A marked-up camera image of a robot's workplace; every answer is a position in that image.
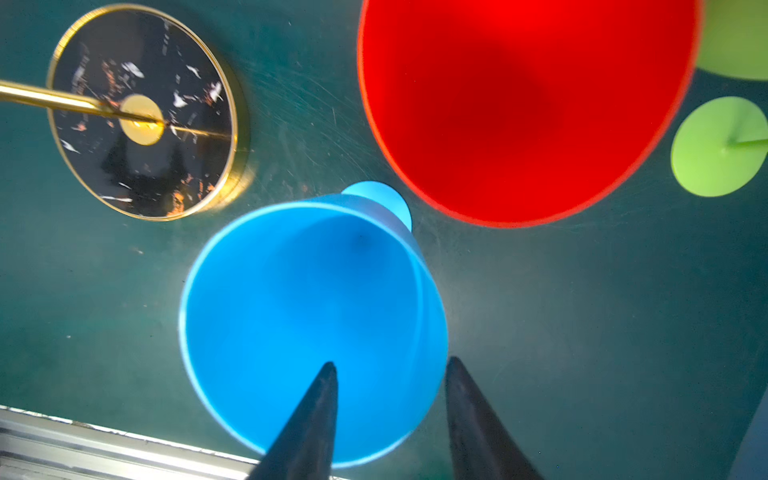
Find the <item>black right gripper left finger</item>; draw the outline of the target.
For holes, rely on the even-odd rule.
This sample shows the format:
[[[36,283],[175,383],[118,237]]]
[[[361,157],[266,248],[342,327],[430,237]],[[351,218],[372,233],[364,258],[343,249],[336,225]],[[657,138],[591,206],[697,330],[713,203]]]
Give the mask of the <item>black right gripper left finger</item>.
[[[338,412],[337,369],[325,363],[266,455],[247,478],[331,477]]]

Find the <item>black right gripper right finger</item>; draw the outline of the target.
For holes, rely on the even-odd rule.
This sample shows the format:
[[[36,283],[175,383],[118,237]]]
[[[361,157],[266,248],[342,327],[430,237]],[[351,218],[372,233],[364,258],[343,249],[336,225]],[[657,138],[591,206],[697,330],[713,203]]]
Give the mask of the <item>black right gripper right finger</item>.
[[[456,356],[447,363],[445,389],[456,479],[542,479]]]

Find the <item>blue wine glass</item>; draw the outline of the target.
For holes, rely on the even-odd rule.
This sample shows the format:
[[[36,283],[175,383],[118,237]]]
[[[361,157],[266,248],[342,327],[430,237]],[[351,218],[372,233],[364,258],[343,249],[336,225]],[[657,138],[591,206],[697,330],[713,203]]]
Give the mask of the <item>blue wine glass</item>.
[[[333,466],[348,468],[390,453],[425,418],[449,333],[406,201],[364,181],[216,233],[186,279],[179,342],[205,408],[258,453],[334,364]]]

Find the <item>red plastic wine glass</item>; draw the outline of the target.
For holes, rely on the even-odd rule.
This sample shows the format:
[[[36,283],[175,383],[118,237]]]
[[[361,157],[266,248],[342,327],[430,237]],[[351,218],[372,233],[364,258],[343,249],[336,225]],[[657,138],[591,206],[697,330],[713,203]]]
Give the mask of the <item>red plastic wine glass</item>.
[[[372,133],[400,179],[474,225],[554,222],[652,153],[694,71],[699,1],[366,1]]]

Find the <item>green wine glass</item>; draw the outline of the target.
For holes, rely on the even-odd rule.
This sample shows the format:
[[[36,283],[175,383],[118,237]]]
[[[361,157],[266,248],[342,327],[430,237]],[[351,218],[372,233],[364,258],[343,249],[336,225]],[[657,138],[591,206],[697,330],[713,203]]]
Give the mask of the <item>green wine glass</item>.
[[[703,2],[699,69],[724,77],[767,80],[767,0]]]
[[[750,100],[727,96],[696,108],[678,128],[672,173],[700,197],[731,194],[749,183],[767,157],[767,115]]]

